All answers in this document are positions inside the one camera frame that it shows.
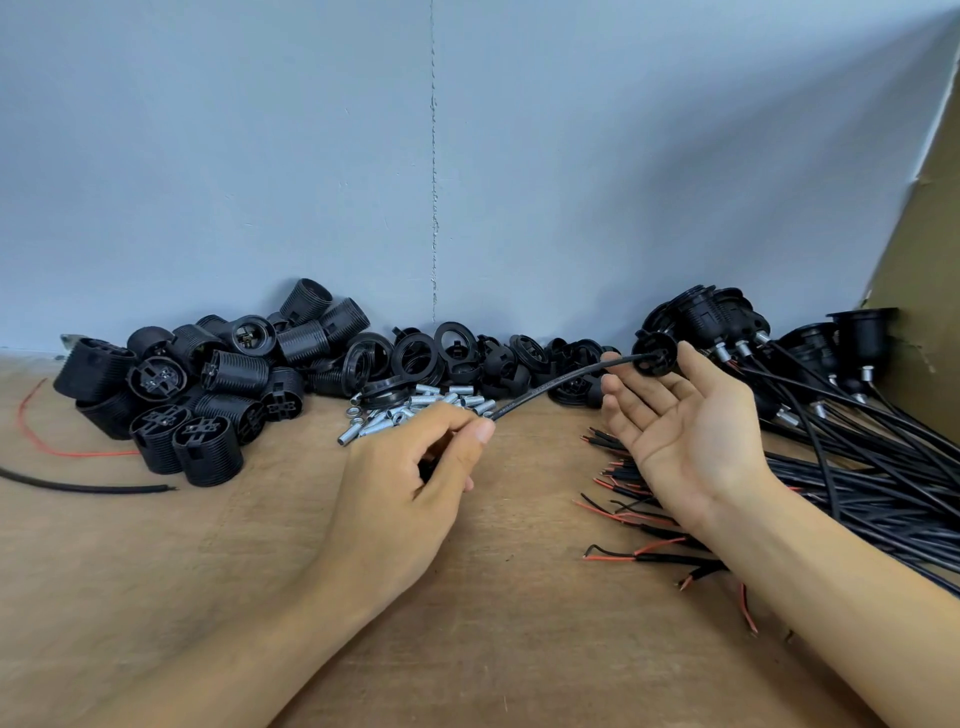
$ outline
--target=right hand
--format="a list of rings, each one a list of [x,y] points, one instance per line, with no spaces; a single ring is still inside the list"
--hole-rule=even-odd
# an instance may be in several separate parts
[[[677,359],[688,378],[611,367],[602,382],[603,415],[660,504],[697,536],[716,503],[767,482],[770,471],[750,388],[686,342]]]

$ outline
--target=hand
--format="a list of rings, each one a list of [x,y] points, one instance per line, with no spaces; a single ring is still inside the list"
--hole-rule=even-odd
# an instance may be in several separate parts
[[[355,441],[317,559],[329,578],[385,608],[430,566],[457,517],[491,420],[437,402],[403,425]],[[427,484],[417,465],[439,456]]]
[[[713,503],[767,482],[769,469],[750,388],[686,342],[678,362],[689,378],[612,367],[602,381],[603,415],[663,507],[698,535]]]

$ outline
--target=stripped wire end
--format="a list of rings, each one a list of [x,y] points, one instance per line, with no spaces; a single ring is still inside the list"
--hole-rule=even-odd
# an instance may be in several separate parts
[[[743,618],[747,622],[747,626],[750,627],[750,633],[756,637],[760,634],[760,630],[756,628],[756,622],[750,614],[750,607],[747,604],[747,585],[742,581],[740,582],[740,613],[743,615]]]

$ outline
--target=light blue wall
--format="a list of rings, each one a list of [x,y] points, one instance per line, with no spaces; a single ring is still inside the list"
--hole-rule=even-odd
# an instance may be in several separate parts
[[[0,346],[298,275],[379,328],[624,344],[717,282],[785,330],[863,293],[957,5],[2,3]]]

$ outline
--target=finger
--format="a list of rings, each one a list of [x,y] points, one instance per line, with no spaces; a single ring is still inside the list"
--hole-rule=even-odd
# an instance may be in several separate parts
[[[616,359],[617,357],[613,352],[606,352],[601,358]],[[652,376],[644,376],[638,372],[633,364],[620,364],[615,367],[610,367],[609,371],[619,376],[620,380],[626,384],[634,394],[650,405],[650,408],[658,415],[662,415],[667,410],[676,407],[680,401],[655,378]]]
[[[685,341],[677,345],[677,363],[704,397],[709,397],[731,378]]]
[[[639,427],[634,425],[634,423],[623,414],[616,397],[613,395],[604,395],[601,411],[610,434],[623,443],[624,448],[633,452],[640,440],[640,435],[643,433],[640,432]]]
[[[430,502],[449,498],[460,502],[464,484],[495,430],[493,420],[477,418],[454,435],[420,499]]]
[[[623,412],[641,430],[646,429],[657,421],[657,413],[643,403],[637,395],[627,389],[617,375],[603,375],[600,379],[600,388],[605,395],[616,397]]]
[[[697,388],[690,383],[689,379],[684,379],[680,375],[673,374],[673,372],[657,378],[660,380],[660,384],[669,389],[678,400],[685,400],[687,397],[700,394]]]
[[[431,404],[403,427],[395,427],[396,442],[415,461],[442,440],[447,433],[462,429],[478,416],[464,407],[454,407],[445,401]]]

